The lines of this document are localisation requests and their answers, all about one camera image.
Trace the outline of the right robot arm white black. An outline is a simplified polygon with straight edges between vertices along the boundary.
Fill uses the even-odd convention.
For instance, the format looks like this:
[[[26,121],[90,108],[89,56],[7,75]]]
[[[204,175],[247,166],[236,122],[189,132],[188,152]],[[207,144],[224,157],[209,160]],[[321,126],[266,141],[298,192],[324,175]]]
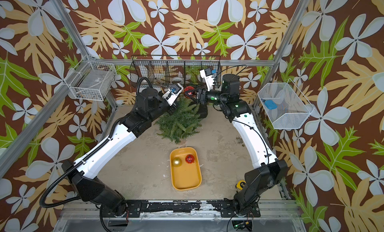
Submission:
[[[225,74],[221,90],[189,89],[185,96],[199,104],[219,105],[224,116],[240,134],[251,157],[253,170],[245,173],[245,186],[232,200],[237,215],[255,208],[262,193],[279,184],[287,175],[288,165],[279,160],[259,131],[247,102],[240,99],[240,77]]]

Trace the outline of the red faceted ball ornament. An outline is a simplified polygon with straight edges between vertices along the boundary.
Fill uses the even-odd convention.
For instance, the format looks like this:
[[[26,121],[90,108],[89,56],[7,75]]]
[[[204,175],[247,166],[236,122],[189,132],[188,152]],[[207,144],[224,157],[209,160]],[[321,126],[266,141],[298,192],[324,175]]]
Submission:
[[[184,96],[186,98],[195,98],[195,88],[193,86],[187,86],[184,90]]]

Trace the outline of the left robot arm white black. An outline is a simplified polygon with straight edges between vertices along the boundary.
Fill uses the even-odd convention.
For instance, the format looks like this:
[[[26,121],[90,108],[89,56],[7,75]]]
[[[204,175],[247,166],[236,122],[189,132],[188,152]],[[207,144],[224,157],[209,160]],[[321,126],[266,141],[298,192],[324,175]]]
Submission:
[[[137,86],[147,81],[148,87],[139,90],[132,110],[117,119],[104,138],[93,149],[74,163],[64,163],[64,174],[52,182],[42,194],[39,205],[49,209],[66,203],[82,200],[109,209],[113,215],[122,216],[126,213],[126,200],[118,191],[111,189],[98,179],[101,169],[125,146],[140,137],[152,123],[165,113],[172,114],[177,109],[177,98],[184,88],[180,83],[171,84],[165,93],[153,87],[147,77],[141,77]],[[77,196],[56,203],[46,203],[50,192],[63,180],[68,179]]]

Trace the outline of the gold ball ornament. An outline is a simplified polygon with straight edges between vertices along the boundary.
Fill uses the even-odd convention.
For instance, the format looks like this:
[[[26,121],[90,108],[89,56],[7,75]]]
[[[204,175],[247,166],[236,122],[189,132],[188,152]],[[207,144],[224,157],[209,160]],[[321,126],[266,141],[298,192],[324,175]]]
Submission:
[[[179,167],[182,164],[182,160],[179,157],[174,157],[172,159],[172,166]]]

